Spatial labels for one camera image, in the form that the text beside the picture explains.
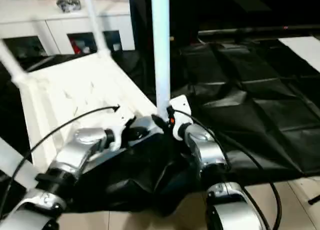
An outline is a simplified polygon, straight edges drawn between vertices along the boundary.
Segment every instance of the black fabric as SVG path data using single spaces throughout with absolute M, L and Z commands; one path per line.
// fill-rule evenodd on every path
M 130 54 L 114 59 L 154 101 L 154 72 Z M 241 147 L 273 181 L 320 173 L 319 81 L 315 69 L 278 41 L 199 45 L 171 55 L 172 97 L 187 95 L 192 115 L 216 133 L 227 152 L 231 171 L 225 178 L 246 185 L 266 179 Z M 197 170 L 183 143 L 160 135 L 83 176 L 70 211 L 153 208 L 169 214 L 189 192 L 221 180 L 209 168 L 200 182 Z

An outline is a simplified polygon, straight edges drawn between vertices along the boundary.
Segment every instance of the wire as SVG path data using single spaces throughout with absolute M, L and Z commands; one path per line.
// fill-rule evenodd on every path
M 34 150 L 36 150 L 45 140 L 47 140 L 50 136 L 52 136 L 53 134 L 55 134 L 57 131 L 61 130 L 62 128 L 64 128 L 65 126 L 73 123 L 74 121 L 79 120 L 80 118 L 83 118 L 89 114 L 98 112 L 98 111 L 103 111 L 103 110 L 108 110 L 108 109 L 113 109 L 114 111 L 116 111 L 120 106 L 107 106 L 107 107 L 101 107 L 101 108 L 97 108 L 95 110 L 92 111 L 88 111 L 80 116 L 75 117 L 74 119 L 67 121 L 66 123 L 62 124 L 61 126 L 57 127 L 56 129 L 54 129 L 53 131 L 51 131 L 50 133 L 48 133 L 44 138 L 42 138 L 36 145 L 34 145 L 33 148 L 31 148 L 23 157 L 23 159 L 21 160 L 21 162 L 18 164 L 18 166 L 16 167 L 16 169 L 13 172 L 13 175 L 6 187 L 6 190 L 4 192 L 4 196 L 2 198 L 2 202 L 1 202 L 1 206 L 0 206 L 0 219 L 3 218 L 3 211 L 4 211 L 4 207 L 11 189 L 11 186 L 15 180 L 15 177 L 17 176 L 18 172 L 20 171 L 20 169 L 22 168 L 22 166 L 24 165 L 25 161 L 28 159 L 28 157 L 33 153 Z
M 225 139 L 227 139 L 227 141 L 232 142 L 235 146 L 237 146 L 237 148 L 241 152 L 243 152 L 248 158 L 250 158 L 250 160 L 264 174 L 265 178 L 267 179 L 267 181 L 268 181 L 268 183 L 274 193 L 274 197 L 276 200 L 277 213 L 276 213 L 276 218 L 275 218 L 275 222 L 274 222 L 272 230 L 278 230 L 280 227 L 281 218 L 282 218 L 282 203 L 281 203 L 281 198 L 280 198 L 280 195 L 279 195 L 279 192 L 278 192 L 276 186 L 273 184 L 273 182 L 270 181 L 269 177 L 265 174 L 265 170 L 260 165 L 260 163 L 258 163 L 258 161 L 243 146 L 241 146 L 236 141 L 234 141 L 232 138 L 228 137 L 227 135 L 225 135 L 223 133 L 220 133 L 220 136 L 224 137 Z
M 181 114 L 184 114 L 185 116 L 188 116 L 190 117 L 196 124 L 198 124 L 199 126 L 201 126 L 204 130 L 206 130 L 210 135 L 211 137 L 213 137 L 215 139 L 215 141 L 217 142 L 217 144 L 220 146 L 224 156 L 226 157 L 226 153 L 223 151 L 223 148 L 221 147 L 221 144 L 218 142 L 217 138 L 215 137 L 215 135 L 209 130 L 209 128 L 207 128 L 206 126 L 204 126 L 199 120 L 197 120 L 195 117 L 191 116 L 190 114 L 186 113 L 186 112 L 183 112 L 183 111 L 180 111 L 180 110 L 176 110 L 176 109 L 173 109 L 175 112 L 179 112 Z M 280 227 L 280 223 L 281 223 L 281 218 L 282 218 L 282 203 L 281 203 L 281 198 L 280 198 L 280 195 L 279 195 L 279 192 L 276 188 L 276 186 L 274 185 L 273 182 L 270 181 L 269 177 L 265 174 L 265 170 L 264 168 L 260 165 L 260 163 L 244 148 L 242 147 L 240 144 L 238 144 L 236 141 L 234 141 L 232 138 L 226 136 L 225 134 L 223 133 L 220 133 L 220 136 L 224 137 L 225 139 L 227 139 L 227 141 L 229 142 L 232 142 L 234 145 L 237 146 L 237 148 L 243 152 L 248 158 L 250 158 L 250 160 L 257 166 L 257 168 L 264 174 L 265 178 L 267 179 L 273 193 L 274 193 L 274 197 L 275 197 L 275 200 L 276 200 L 276 208 L 277 208 L 277 213 L 276 213 L 276 219 L 275 219 L 275 222 L 274 222 L 274 226 L 272 228 L 272 230 L 278 230 L 279 227 Z M 230 162 L 228 161 L 228 158 L 226 157 L 225 158 L 227 163 L 228 163 L 228 167 L 229 169 L 231 168 L 231 165 L 230 165 Z M 258 204 L 253 200 L 253 205 L 256 207 L 258 206 Z M 264 222 L 264 224 L 267 223 L 267 220 L 266 220 L 266 217 L 264 216 L 263 212 L 261 211 L 261 209 L 259 208 L 256 208 L 256 210 L 258 211 L 259 214 L 261 214 L 261 218 Z
M 215 142 L 219 145 L 219 147 L 222 149 L 222 145 L 220 144 L 218 139 L 215 137 L 215 135 L 212 133 L 212 131 L 209 128 L 207 128 L 205 125 L 203 125 L 198 119 L 196 119 L 195 117 L 191 116 L 190 114 L 188 114 L 188 113 L 186 113 L 184 111 L 180 111 L 180 110 L 176 110 L 176 109 L 173 109 L 173 110 L 176 111 L 176 112 L 179 112 L 181 114 L 184 114 L 187 117 L 190 117 L 196 124 L 198 124 L 204 130 L 206 130 L 209 133 L 209 135 L 215 140 Z M 227 163 L 227 170 L 229 171 L 231 169 L 231 164 L 230 164 L 229 158 L 228 158 L 227 154 L 224 151 L 222 151 L 222 153 L 223 153 L 224 158 L 225 158 L 226 163 Z
M 206 42 L 202 41 L 202 40 L 199 38 L 199 36 L 197 36 L 196 39 L 197 39 L 202 45 L 204 45 L 204 46 L 206 45 Z
M 241 186 L 242 191 L 244 191 L 244 193 L 247 195 L 247 197 L 249 198 L 249 200 L 252 202 L 253 206 L 255 207 L 256 211 L 258 212 L 258 214 L 261 217 L 262 222 L 264 223 L 266 230 L 270 230 L 270 226 L 269 223 L 266 219 L 266 216 L 264 215 L 264 213 L 262 212 L 261 208 L 259 207 L 259 205 L 257 204 L 257 202 L 255 201 L 255 199 L 251 196 L 251 194 L 248 192 L 247 189 L 245 189 L 244 186 Z

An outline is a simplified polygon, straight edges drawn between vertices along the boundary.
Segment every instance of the shelf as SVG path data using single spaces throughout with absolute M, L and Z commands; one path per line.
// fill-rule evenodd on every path
M 84 0 L 82 9 L 63 13 L 52 0 L 0 0 L 0 24 L 88 17 Z M 129 0 L 93 0 L 99 16 L 129 15 Z

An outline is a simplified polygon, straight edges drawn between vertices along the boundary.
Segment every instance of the cabinet door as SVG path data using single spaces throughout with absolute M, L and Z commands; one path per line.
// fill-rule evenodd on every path
M 130 15 L 98 17 L 98 20 L 111 51 L 135 49 Z M 47 24 L 62 54 L 97 51 L 88 18 L 50 20 Z
M 0 37 L 16 58 L 60 54 L 45 21 L 0 24 Z

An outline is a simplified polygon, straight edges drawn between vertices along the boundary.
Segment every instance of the white bracket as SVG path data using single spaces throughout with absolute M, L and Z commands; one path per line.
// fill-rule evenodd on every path
M 180 111 L 183 111 L 183 112 L 191 115 L 191 108 L 188 103 L 187 97 L 185 95 L 181 95 L 181 96 L 178 96 L 178 97 L 171 99 L 170 105 L 175 110 L 180 110 Z M 182 113 L 179 113 L 179 112 L 174 113 L 174 119 L 175 119 L 175 121 L 174 121 L 174 127 L 173 127 L 173 136 L 175 137 L 175 139 L 182 141 L 183 139 L 181 137 L 179 137 L 179 135 L 178 135 L 179 128 L 181 127 L 181 125 L 183 125 L 185 123 L 193 124 L 193 121 L 190 117 L 188 117 Z

